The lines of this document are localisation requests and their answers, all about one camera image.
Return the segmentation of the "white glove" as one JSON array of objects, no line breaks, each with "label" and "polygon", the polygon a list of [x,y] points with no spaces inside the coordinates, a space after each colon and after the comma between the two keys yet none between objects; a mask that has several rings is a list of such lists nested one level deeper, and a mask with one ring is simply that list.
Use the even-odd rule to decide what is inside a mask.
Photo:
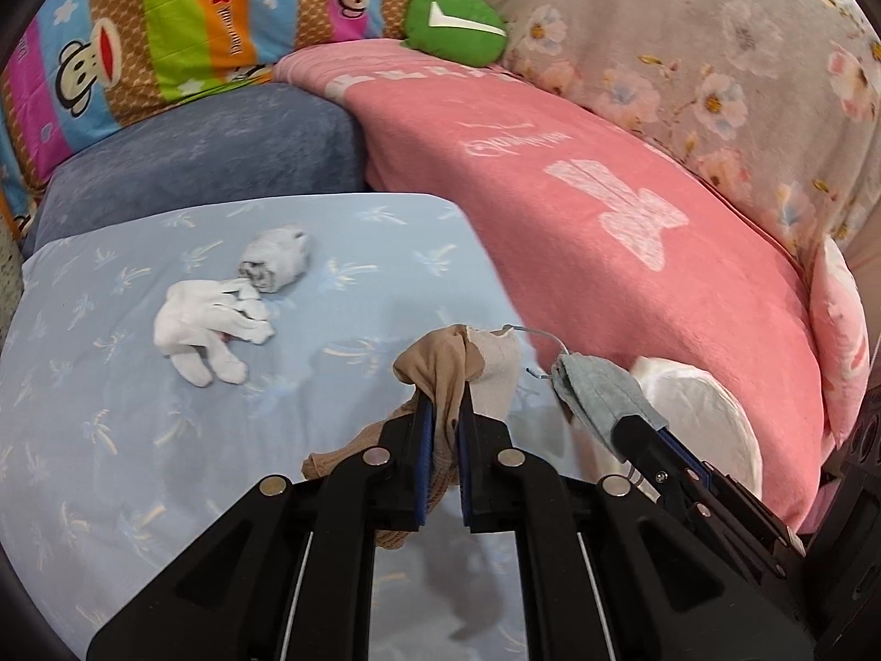
[{"label": "white glove", "polygon": [[154,318],[153,342],[185,381],[205,388],[220,379],[242,385],[248,366],[230,339],[263,345],[275,334],[269,311],[248,279],[181,280]]}]

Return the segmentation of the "grey floral bedsheet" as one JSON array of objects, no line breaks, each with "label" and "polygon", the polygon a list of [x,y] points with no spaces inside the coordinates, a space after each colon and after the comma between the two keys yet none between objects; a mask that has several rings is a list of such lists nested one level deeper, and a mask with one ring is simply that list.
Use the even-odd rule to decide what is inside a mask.
[{"label": "grey floral bedsheet", "polygon": [[702,177],[809,263],[879,198],[879,34],[857,0],[485,0],[506,69]]}]

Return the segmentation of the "beige stocking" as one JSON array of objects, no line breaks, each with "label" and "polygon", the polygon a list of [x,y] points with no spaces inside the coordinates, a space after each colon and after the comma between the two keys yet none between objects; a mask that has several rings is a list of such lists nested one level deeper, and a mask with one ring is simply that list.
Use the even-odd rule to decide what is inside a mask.
[{"label": "beige stocking", "polygon": [[434,406],[432,476],[428,509],[459,482],[455,433],[461,402],[469,397],[476,415],[502,421],[521,376],[521,348],[509,330],[480,330],[455,324],[430,331],[397,356],[399,382],[411,385]]}]

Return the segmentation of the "green checkmark plush cushion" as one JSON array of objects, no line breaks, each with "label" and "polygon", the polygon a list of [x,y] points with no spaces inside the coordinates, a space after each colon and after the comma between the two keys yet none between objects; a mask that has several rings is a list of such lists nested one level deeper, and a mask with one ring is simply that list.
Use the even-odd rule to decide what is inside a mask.
[{"label": "green checkmark plush cushion", "polygon": [[470,67],[494,64],[508,43],[506,24],[484,0],[412,0],[403,43]]}]

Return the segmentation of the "grey rolled sock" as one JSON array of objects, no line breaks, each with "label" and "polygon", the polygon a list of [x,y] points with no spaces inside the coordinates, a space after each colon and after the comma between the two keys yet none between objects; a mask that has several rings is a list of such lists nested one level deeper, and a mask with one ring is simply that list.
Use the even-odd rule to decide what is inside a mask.
[{"label": "grey rolled sock", "polygon": [[257,291],[273,294],[308,270],[309,255],[309,234],[298,225],[283,225],[262,231],[248,243],[237,273]]}]

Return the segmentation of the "light blue palm-print sheet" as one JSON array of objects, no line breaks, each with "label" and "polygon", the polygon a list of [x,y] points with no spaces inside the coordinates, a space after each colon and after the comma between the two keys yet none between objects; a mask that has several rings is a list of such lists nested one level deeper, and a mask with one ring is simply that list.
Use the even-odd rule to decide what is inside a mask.
[{"label": "light blue palm-print sheet", "polygon": [[394,360],[518,313],[421,194],[216,204],[42,246],[2,352],[2,545],[64,649],[255,482],[411,395]]}]

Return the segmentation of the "pink fleece blanket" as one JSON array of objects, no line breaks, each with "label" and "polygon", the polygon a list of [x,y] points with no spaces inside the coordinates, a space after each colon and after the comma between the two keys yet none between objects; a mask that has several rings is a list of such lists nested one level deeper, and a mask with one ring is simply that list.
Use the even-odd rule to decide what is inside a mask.
[{"label": "pink fleece blanket", "polygon": [[805,521],[832,446],[808,293],[754,225],[642,140],[497,67],[372,39],[294,52],[273,76],[360,122],[373,188],[457,204],[527,326],[620,366],[713,373],[759,440],[764,503]]}]

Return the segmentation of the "pink white pillow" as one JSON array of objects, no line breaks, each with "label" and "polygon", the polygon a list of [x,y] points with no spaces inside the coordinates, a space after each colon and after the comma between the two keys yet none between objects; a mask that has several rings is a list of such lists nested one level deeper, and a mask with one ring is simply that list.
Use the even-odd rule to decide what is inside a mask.
[{"label": "pink white pillow", "polygon": [[817,249],[809,315],[822,371],[827,424],[837,448],[853,433],[871,372],[862,299],[844,255],[830,236]]}]

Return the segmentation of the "blue-grey velvet cushion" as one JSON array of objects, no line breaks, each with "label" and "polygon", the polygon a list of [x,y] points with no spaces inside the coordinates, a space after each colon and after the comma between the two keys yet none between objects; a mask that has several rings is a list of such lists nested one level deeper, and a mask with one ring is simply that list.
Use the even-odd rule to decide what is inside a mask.
[{"label": "blue-grey velvet cushion", "polygon": [[174,107],[63,162],[25,236],[52,240],[172,210],[360,193],[366,145],[343,107],[297,86],[244,86]]}]

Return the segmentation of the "white plastic trash bag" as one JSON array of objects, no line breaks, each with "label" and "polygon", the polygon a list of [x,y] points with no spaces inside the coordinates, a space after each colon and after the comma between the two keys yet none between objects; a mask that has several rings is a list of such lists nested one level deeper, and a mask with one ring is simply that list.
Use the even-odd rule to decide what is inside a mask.
[{"label": "white plastic trash bag", "polygon": [[763,497],[763,459],[747,412],[711,373],[683,362],[638,356],[629,370],[593,355],[575,355],[575,370],[596,381],[624,382],[629,373],[667,429],[700,461]]}]

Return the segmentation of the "grey-blue face mask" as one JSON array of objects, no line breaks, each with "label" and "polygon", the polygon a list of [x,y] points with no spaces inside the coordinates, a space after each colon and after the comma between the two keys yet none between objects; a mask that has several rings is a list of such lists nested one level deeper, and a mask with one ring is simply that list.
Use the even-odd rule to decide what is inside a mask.
[{"label": "grey-blue face mask", "polygon": [[551,366],[550,379],[557,397],[618,461],[624,457],[612,433],[621,419],[637,416],[654,431],[669,425],[635,377],[606,358],[563,352]]}]

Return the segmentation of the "colourful monkey striped quilt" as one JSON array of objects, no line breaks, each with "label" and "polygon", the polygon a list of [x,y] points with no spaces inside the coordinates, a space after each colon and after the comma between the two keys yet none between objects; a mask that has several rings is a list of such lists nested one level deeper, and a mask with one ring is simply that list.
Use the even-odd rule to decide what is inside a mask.
[{"label": "colourful monkey striped quilt", "polygon": [[264,82],[298,48],[397,37],[411,0],[40,0],[2,60],[2,221],[121,128]]}]

